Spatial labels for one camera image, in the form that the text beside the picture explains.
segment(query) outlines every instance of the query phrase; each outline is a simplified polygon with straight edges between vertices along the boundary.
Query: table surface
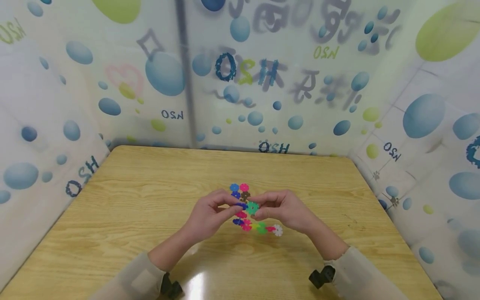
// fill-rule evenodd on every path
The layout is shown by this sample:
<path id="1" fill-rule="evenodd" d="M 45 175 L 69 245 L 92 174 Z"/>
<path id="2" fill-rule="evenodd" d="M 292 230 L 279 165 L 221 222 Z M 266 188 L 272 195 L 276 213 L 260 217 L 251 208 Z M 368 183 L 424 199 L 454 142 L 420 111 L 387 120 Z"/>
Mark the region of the table surface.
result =
<path id="1" fill-rule="evenodd" d="M 410 300 L 441 299 L 349 159 L 137 146 L 113 150 L 0 299 L 87 299 L 180 228 L 200 196 L 233 182 L 252 195 L 291 189 Z M 188 300 L 339 299 L 331 285 L 316 290 L 308 280 L 322 265 L 295 231 L 260 235 L 228 221 L 170 278 Z"/>

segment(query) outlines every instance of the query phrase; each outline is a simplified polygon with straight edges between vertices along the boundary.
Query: pink flower piece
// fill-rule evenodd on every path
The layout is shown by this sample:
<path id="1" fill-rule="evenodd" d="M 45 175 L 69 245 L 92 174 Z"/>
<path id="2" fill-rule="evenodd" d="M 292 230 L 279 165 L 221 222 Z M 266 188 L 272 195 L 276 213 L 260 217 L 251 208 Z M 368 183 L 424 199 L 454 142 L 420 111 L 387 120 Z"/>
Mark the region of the pink flower piece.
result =
<path id="1" fill-rule="evenodd" d="M 242 184 L 240 185 L 240 190 L 241 190 L 242 192 L 248 191 L 249 188 L 250 188 L 250 187 L 249 187 L 248 184 L 246 184 L 246 183 L 242 183 Z"/>

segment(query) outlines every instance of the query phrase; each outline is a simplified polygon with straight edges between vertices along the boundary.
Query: blue bubble print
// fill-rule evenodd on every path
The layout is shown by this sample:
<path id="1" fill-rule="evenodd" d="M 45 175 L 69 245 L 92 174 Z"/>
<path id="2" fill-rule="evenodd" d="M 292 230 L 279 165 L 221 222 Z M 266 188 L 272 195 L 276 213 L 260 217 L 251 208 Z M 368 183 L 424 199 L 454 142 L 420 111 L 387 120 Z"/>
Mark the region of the blue bubble print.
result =
<path id="1" fill-rule="evenodd" d="M 264 116 L 261 112 L 252 111 L 248 114 L 247 120 L 250 125 L 257 126 L 264 121 Z"/>
<path id="2" fill-rule="evenodd" d="M 38 169 L 31 163 L 16 163 L 3 173 L 3 181 L 14 190 L 24 190 L 31 187 L 38 178 Z"/>
<path id="3" fill-rule="evenodd" d="M 420 247 L 419 254 L 420 254 L 420 258 L 424 262 L 426 262 L 427 264 L 433 264 L 433 261 L 435 260 L 435 256 L 433 255 L 433 252 L 430 249 L 428 249 L 427 247 Z"/>
<path id="4" fill-rule="evenodd" d="M 355 77 L 353 77 L 351 88 L 352 90 L 358 92 L 367 86 L 368 81 L 370 80 L 370 75 L 367 72 L 359 72 Z"/>
<path id="5" fill-rule="evenodd" d="M 176 96 L 185 88 L 181 64 L 163 52 L 152 54 L 145 64 L 145 73 L 154 89 L 166 96 Z"/>
<path id="6" fill-rule="evenodd" d="M 0 204 L 4 204 L 10 200 L 11 194 L 9 191 L 0 191 Z"/>
<path id="7" fill-rule="evenodd" d="M 118 105 L 118 103 L 115 100 L 110 98 L 102 98 L 98 102 L 98 108 L 102 112 L 111 116 L 118 116 L 121 113 L 120 105 Z"/>
<path id="8" fill-rule="evenodd" d="M 197 142 L 202 142 L 205 139 L 205 133 L 197 134 Z"/>
<path id="9" fill-rule="evenodd" d="M 93 54 L 89 48 L 78 41 L 70 41 L 67 43 L 67 54 L 70 58 L 82 65 L 88 65 L 93 62 Z"/>
<path id="10" fill-rule="evenodd" d="M 338 122 L 333 128 L 334 135 L 344 135 L 350 129 L 350 121 L 343 120 Z"/>
<path id="11" fill-rule="evenodd" d="M 273 103 L 273 109 L 275 109 L 275 110 L 281 110 L 281 109 L 282 109 L 282 102 L 280 102 L 280 101 L 275 101 L 275 102 Z"/>
<path id="12" fill-rule="evenodd" d="M 225 5 L 225 0 L 202 0 L 202 4 L 211 12 L 217 12 Z"/>
<path id="13" fill-rule="evenodd" d="M 368 22 L 368 23 L 365 25 L 365 29 L 363 30 L 363 32 L 364 32 L 366 35 L 369 34 L 370 32 L 372 32 L 372 30 L 373 30 L 373 25 L 374 25 L 373 21 Z"/>
<path id="14" fill-rule="evenodd" d="M 47 183 L 50 180 L 52 180 L 52 178 L 53 178 L 53 173 L 52 172 L 47 171 L 47 172 L 42 173 L 42 181 L 43 182 Z"/>
<path id="15" fill-rule="evenodd" d="M 48 68 L 49 68 L 48 61 L 43 57 L 39 57 L 38 59 L 40 60 L 40 63 L 45 68 L 45 70 L 48 70 Z"/>
<path id="16" fill-rule="evenodd" d="M 57 156 L 57 164 L 64 165 L 67 162 L 67 156 L 65 154 L 60 154 Z"/>
<path id="17" fill-rule="evenodd" d="M 63 134 L 71 141 L 77 141 L 80 138 L 80 128 L 73 120 L 68 120 L 63 125 Z"/>
<path id="18" fill-rule="evenodd" d="M 288 127 L 293 130 L 298 130 L 303 125 L 303 117 L 300 115 L 293 116 L 288 120 Z"/>
<path id="19" fill-rule="evenodd" d="M 403 115 L 403 129 L 419 139 L 432 133 L 445 116 L 444 99 L 436 94 L 425 94 L 413 101 Z"/>
<path id="20" fill-rule="evenodd" d="M 212 70 L 212 60 L 205 54 L 193 58 L 192 69 L 198 76 L 207 76 Z"/>
<path id="21" fill-rule="evenodd" d="M 43 16 L 43 9 L 41 8 L 40 5 L 38 5 L 38 3 L 28 2 L 27 3 L 27 8 L 32 13 L 32 15 L 34 15 L 35 17 Z"/>
<path id="22" fill-rule="evenodd" d="M 35 128 L 30 126 L 25 126 L 22 128 L 22 137 L 27 142 L 33 142 L 36 139 L 37 133 Z"/>
<path id="23" fill-rule="evenodd" d="M 460 140 L 471 138 L 480 128 L 480 115 L 478 113 L 468 114 L 460 117 L 453 124 L 453 132 Z"/>
<path id="24" fill-rule="evenodd" d="M 480 199 L 480 174 L 471 172 L 460 172 L 453 175 L 448 185 L 450 190 L 463 199 Z"/>
<path id="25" fill-rule="evenodd" d="M 225 100 L 230 103 L 237 103 L 239 98 L 240 98 L 240 93 L 238 89 L 234 85 L 228 85 L 224 90 L 223 90 L 223 97 L 225 97 Z"/>
<path id="26" fill-rule="evenodd" d="M 465 230 L 458 235 L 458 246 L 470 258 L 480 260 L 480 230 Z"/>
<path id="27" fill-rule="evenodd" d="M 214 134 L 221 134 L 221 133 L 222 133 L 222 129 L 221 129 L 220 127 L 218 127 L 218 126 L 214 126 L 214 127 L 212 127 L 212 132 L 213 132 Z"/>
<path id="28" fill-rule="evenodd" d="M 99 86 L 102 90 L 108 89 L 108 84 L 107 84 L 106 82 L 103 82 L 103 81 L 99 81 L 99 82 L 98 82 L 98 86 Z"/>
<path id="29" fill-rule="evenodd" d="M 233 19 L 230 23 L 230 34 L 237 42 L 244 42 L 250 35 L 250 22 L 244 16 Z"/>

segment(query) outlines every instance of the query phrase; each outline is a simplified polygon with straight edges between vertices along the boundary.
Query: finger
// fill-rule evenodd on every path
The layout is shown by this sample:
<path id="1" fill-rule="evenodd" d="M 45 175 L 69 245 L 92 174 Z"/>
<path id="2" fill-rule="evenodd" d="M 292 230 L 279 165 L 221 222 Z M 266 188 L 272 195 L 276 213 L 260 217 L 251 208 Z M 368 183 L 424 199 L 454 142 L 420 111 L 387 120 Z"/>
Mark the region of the finger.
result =
<path id="1" fill-rule="evenodd" d="M 242 208 L 240 206 L 230 206 L 229 208 L 225 208 L 213 216 L 213 219 L 215 220 L 215 223 L 220 226 L 225 223 L 225 221 L 233 217 L 236 213 L 241 212 L 241 210 Z"/>
<path id="2" fill-rule="evenodd" d="M 280 221 L 281 210 L 278 207 L 262 207 L 252 215 L 255 221 L 263 221 L 268 218 Z"/>

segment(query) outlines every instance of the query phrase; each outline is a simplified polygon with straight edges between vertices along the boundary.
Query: white sleeve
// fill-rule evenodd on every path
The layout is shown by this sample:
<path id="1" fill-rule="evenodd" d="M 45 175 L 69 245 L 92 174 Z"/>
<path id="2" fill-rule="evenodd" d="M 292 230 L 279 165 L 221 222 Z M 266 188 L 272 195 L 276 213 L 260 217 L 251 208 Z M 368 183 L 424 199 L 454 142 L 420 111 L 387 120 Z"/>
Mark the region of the white sleeve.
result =
<path id="1" fill-rule="evenodd" d="M 156 300 L 165 274 L 141 253 L 90 300 Z"/>
<path id="2" fill-rule="evenodd" d="M 360 251 L 350 247 L 334 261 L 325 261 L 335 269 L 333 285 L 345 300 L 408 300 Z"/>

